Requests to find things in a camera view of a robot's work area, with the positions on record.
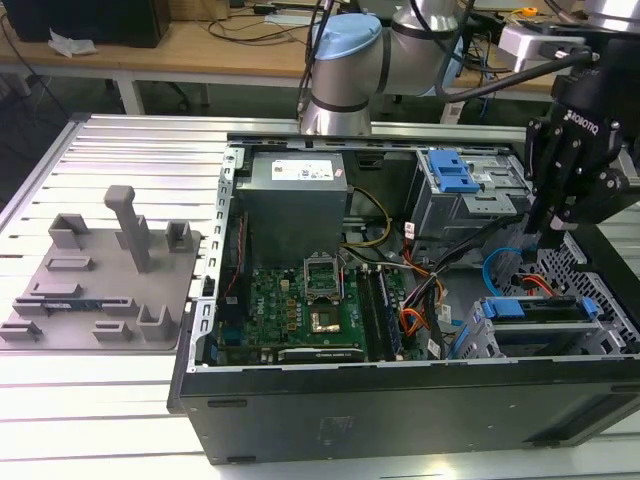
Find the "cpu socket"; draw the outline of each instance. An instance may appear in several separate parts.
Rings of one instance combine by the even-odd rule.
[[[340,333],[340,312],[335,305],[309,307],[312,333]]]

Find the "red wire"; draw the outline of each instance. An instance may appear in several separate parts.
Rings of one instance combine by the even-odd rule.
[[[556,296],[556,293],[555,293],[553,290],[549,289],[549,287],[547,287],[544,283],[542,283],[542,282],[541,282],[539,279],[537,279],[536,277],[524,277],[524,278],[523,278],[523,280],[524,280],[525,282],[533,282],[533,283],[535,283],[535,284],[536,284],[536,285],[538,285],[542,290],[544,290],[545,292],[547,292],[547,294],[548,294],[550,297],[555,297],[555,296]]]
[[[238,227],[238,266],[236,267],[236,273],[234,273],[233,278],[231,279],[231,283],[227,287],[227,291],[224,292],[224,296],[222,298],[227,298],[227,295],[229,295],[229,292],[231,292],[231,289],[236,284],[236,281],[238,280],[238,276],[240,275],[240,266],[241,266],[241,262],[240,261],[242,259],[242,231],[243,231],[243,229],[244,229],[244,217],[240,217],[240,227]]]

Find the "blue plastic clip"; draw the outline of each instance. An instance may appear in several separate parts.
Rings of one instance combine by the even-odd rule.
[[[589,297],[582,297],[582,308],[589,318],[596,318],[598,316],[598,305]]]
[[[514,298],[487,298],[487,304],[495,312],[495,316],[502,317],[518,317],[525,316],[524,310],[520,305],[520,302]]]
[[[480,185],[469,174],[469,166],[455,150],[430,150],[427,155],[441,192],[477,193],[480,190]]]

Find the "gray power supply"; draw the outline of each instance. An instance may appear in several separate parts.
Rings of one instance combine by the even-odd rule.
[[[236,193],[249,214],[256,267],[299,267],[338,253],[347,201],[342,155],[263,152]]]

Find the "white label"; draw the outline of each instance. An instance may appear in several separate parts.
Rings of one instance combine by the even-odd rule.
[[[438,345],[433,340],[429,339],[429,342],[427,343],[427,349],[431,353],[433,353],[434,357],[436,357],[438,360],[440,360],[440,345]]]
[[[45,303],[43,304],[43,306],[45,308],[56,308],[56,309],[63,309],[63,310],[67,310],[71,308],[71,305],[68,303]]]
[[[443,304],[438,312],[438,321],[444,323],[451,323],[451,307]]]
[[[272,180],[333,180],[331,160],[276,160],[271,164]]]
[[[416,226],[414,223],[404,222],[404,236],[408,240],[413,240],[414,238],[416,238],[415,232],[416,232]]]
[[[491,175],[488,173],[474,173],[471,175],[471,178],[473,178],[476,183],[493,182]]]

